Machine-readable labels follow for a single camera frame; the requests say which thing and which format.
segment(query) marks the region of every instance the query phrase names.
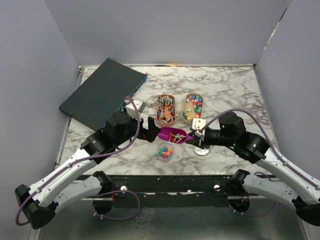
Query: white marble table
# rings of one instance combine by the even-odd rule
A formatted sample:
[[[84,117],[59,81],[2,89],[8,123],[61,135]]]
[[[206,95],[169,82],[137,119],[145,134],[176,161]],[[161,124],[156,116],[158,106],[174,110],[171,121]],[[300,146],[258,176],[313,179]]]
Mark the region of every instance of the white marble table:
[[[89,66],[84,70],[84,82],[98,66]],[[262,124],[270,139],[274,135],[269,117],[263,102],[257,79],[251,66],[243,67],[155,67],[134,66],[134,70],[147,73],[147,80],[133,98],[146,102],[142,117],[156,116],[156,97],[160,94],[175,96],[177,120],[176,128],[188,130],[189,126],[182,122],[182,110],[186,94],[195,92],[203,96],[202,117],[212,119],[218,113],[231,108],[243,108],[255,115]],[[237,112],[245,122],[247,131],[261,134],[258,126],[245,113]],[[218,128],[217,122],[211,128]],[[61,163],[65,162],[93,130],[72,119],[67,132],[65,145],[61,155]],[[161,143],[157,139],[153,143],[136,140],[126,151],[104,160],[100,165],[85,174],[105,171],[109,175],[229,175],[238,169],[251,172],[264,169],[237,157],[231,150],[212,146],[205,156],[197,155],[191,145],[175,144],[175,156],[170,162],[162,162],[157,156],[157,147]]]

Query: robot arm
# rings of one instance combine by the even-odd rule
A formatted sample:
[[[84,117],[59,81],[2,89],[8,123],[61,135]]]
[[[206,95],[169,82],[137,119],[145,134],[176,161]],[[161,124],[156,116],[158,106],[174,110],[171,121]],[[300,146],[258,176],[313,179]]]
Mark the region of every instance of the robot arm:
[[[148,129],[143,128],[140,113],[144,107],[142,100],[132,101],[126,111],[117,111],[107,119],[105,126],[90,135],[65,163],[40,181],[30,186],[22,184],[15,189],[18,204],[34,229],[46,225],[59,210],[71,203],[112,191],[111,180],[101,171],[82,182],[71,183],[111,154],[125,150],[116,151],[116,148],[135,135],[149,142],[156,139],[160,129],[153,118],[148,118]]]
[[[206,127],[204,119],[194,119],[190,125],[191,135],[187,143],[205,146],[225,146],[240,158],[256,164],[274,174],[282,182],[271,182],[238,170],[233,176],[238,188],[246,192],[265,196],[296,210],[306,222],[320,226],[320,181],[281,155],[265,138],[247,132],[244,121],[234,112],[219,118],[220,130]]]

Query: purple scoop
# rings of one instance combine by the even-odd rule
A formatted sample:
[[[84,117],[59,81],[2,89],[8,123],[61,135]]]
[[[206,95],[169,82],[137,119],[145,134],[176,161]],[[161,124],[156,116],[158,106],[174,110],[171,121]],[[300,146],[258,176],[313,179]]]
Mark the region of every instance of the purple scoop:
[[[170,127],[170,126],[164,126],[162,128],[160,128],[160,132],[159,134],[157,135],[158,138],[160,138],[161,140],[164,140],[164,141],[167,141],[167,142],[170,142],[170,134],[173,133],[173,134],[179,134],[181,136],[184,136],[181,138],[181,140],[178,140],[176,142],[173,142],[173,143],[176,143],[176,144],[183,144],[185,143],[186,141],[190,141],[190,140],[193,140],[194,137],[193,136],[190,136],[186,133],[185,130],[182,130],[182,129],[179,129],[179,128],[175,128],[175,127]]]

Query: small silver disc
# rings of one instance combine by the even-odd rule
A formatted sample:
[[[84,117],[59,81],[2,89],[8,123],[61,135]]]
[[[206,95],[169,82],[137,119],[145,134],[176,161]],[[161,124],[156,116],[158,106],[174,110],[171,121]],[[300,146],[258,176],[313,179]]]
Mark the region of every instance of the small silver disc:
[[[202,149],[200,147],[193,146],[193,150],[195,151],[196,154],[198,154],[200,156],[205,156],[205,155],[207,155],[209,153],[210,148]]]

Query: clear plastic container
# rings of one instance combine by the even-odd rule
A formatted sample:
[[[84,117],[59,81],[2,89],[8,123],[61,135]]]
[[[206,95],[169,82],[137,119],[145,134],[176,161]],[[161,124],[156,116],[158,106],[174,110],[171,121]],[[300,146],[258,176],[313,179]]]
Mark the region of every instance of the clear plastic container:
[[[175,148],[168,143],[162,143],[156,149],[156,154],[160,161],[167,163],[170,162],[175,154]]]

